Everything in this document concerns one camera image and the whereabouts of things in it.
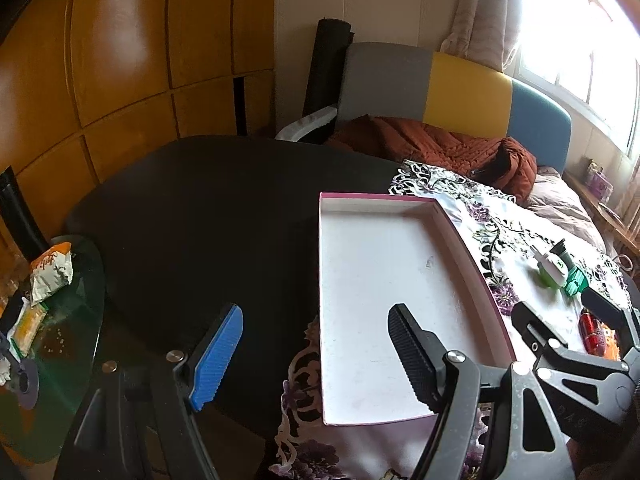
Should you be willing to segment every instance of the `headboard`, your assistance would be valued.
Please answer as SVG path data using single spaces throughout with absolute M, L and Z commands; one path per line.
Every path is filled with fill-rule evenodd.
M 466 59 L 393 43 L 347 51 L 338 126 L 365 114 L 416 119 L 450 132 L 518 140 L 562 173 L 571 117 L 532 87 Z

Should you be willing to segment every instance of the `blue gripper pad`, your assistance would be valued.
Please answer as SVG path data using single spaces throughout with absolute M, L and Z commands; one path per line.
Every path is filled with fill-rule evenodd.
M 201 343 L 204 348 L 201 348 L 200 345 L 196 348 L 196 354 L 200 351 L 202 356 L 193 367 L 189 402 L 197 412 L 202 409 L 206 402 L 213 400 L 216 396 L 220 381 L 222 381 L 229 361 L 231 361 L 231 357 L 240 341 L 242 327 L 242 310 L 239 306 L 232 305 L 222 322 L 220 322 L 220 327 L 210 338 L 209 343 L 206 344 L 206 340 L 207 337 L 210 337 L 210 333 Z

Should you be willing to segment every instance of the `white chair armrest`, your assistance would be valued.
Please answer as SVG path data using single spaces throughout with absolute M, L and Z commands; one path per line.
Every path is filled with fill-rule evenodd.
M 338 114 L 338 108 L 335 105 L 326 106 L 317 112 L 313 112 L 302 119 L 285 126 L 276 135 L 276 139 L 290 140 L 298 142 L 306 134 L 311 133 L 316 128 L 324 126 Z

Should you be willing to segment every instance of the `green glass tabletop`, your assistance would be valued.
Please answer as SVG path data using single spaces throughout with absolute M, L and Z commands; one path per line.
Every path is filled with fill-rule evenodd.
M 97 248 L 87 238 L 68 235 L 74 278 L 49 298 L 47 317 L 31 346 L 38 365 L 40 392 L 33 410 L 0 388 L 0 440 L 31 463 L 59 455 L 89 380 L 104 311 L 104 272 Z

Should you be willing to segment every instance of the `windowsill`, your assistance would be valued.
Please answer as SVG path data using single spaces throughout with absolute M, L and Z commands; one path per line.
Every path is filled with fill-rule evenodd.
M 516 67 L 514 70 L 514 78 L 526 83 L 533 88 L 540 90 L 543 94 L 552 98 L 558 102 L 561 106 L 567 106 L 578 112 L 582 117 L 591 123 L 592 126 L 600 130 L 607 138 L 620 150 L 624 155 L 629 156 L 629 147 L 621 146 L 619 141 L 616 142 L 616 136 L 611 131 L 611 128 L 601 118 L 599 118 L 591 108 L 584 102 L 571 94 L 568 90 L 562 87 L 551 84 L 539 75 L 530 72 L 525 68 Z

